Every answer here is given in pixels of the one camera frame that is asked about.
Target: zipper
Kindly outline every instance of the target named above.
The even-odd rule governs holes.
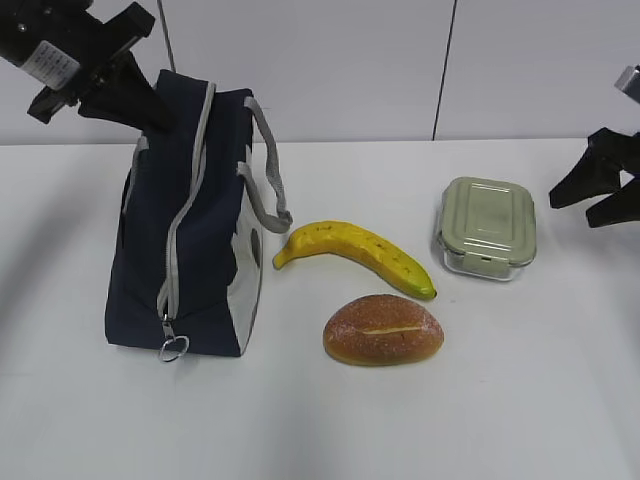
[[[204,180],[204,173],[207,167],[207,147],[205,145],[204,137],[207,130],[207,122],[209,119],[209,114],[211,113],[215,91],[216,85],[213,83],[209,83],[207,85],[207,91],[205,94],[202,112],[200,114],[200,121],[198,122],[198,129],[196,130],[195,143],[193,146],[189,196],[187,197],[187,200],[180,211],[178,211],[176,216],[173,218],[167,232],[167,243],[165,249],[165,280],[160,287],[156,302],[158,317],[162,322],[162,328],[166,339],[166,342],[160,351],[161,360],[163,361],[167,361],[162,358],[164,349],[169,344],[175,342],[177,339],[186,339],[186,346],[178,356],[182,356],[184,353],[186,353],[186,349],[188,348],[187,337],[176,337],[171,326],[171,323],[178,315],[178,307],[180,303],[180,275],[178,271],[177,234],[178,227],[180,226],[180,223],[182,222],[184,217],[186,217],[187,213],[189,213],[189,210],[191,210],[191,207],[193,206],[196,197],[198,196],[198,192],[200,191],[200,187],[202,186],[202,182]]]

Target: bread roll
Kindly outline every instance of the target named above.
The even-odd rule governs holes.
[[[324,329],[324,348],[351,365],[398,365],[424,360],[444,332],[422,306],[395,295],[362,297],[338,310]]]

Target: food container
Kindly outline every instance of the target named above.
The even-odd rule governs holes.
[[[512,280],[536,254],[531,194],[514,183],[457,178],[444,192],[436,239],[449,270]]]

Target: bag handle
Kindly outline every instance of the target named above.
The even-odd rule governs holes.
[[[291,213],[287,210],[287,200],[284,194],[284,185],[282,184],[282,177],[280,176],[280,160],[278,158],[278,148],[276,147],[276,141],[273,138],[271,129],[267,124],[267,120],[260,108],[260,104],[253,97],[247,97],[244,101],[244,106],[251,110],[253,118],[256,120],[260,135],[264,139],[267,145],[267,180],[276,193],[276,213],[270,215],[264,208],[260,193],[253,174],[251,173],[251,166],[246,162],[238,162],[237,174],[244,178],[245,185],[247,187],[247,194],[249,195],[249,201],[258,218],[258,221],[264,228],[273,233],[285,233],[291,227],[293,218]]]

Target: white tabletop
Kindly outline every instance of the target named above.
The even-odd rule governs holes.
[[[281,145],[296,226],[342,219],[374,230],[438,287],[425,305],[443,348],[381,369],[339,364],[322,348],[338,308],[393,292],[331,256],[266,270],[240,359],[162,365],[155,352],[108,345],[103,311],[133,148],[0,148],[2,478],[640,478],[640,224],[590,230],[586,205],[548,207],[584,146]],[[430,251],[441,193],[463,175],[533,194],[538,257],[513,283],[448,273]],[[271,257],[282,239],[266,238]]]

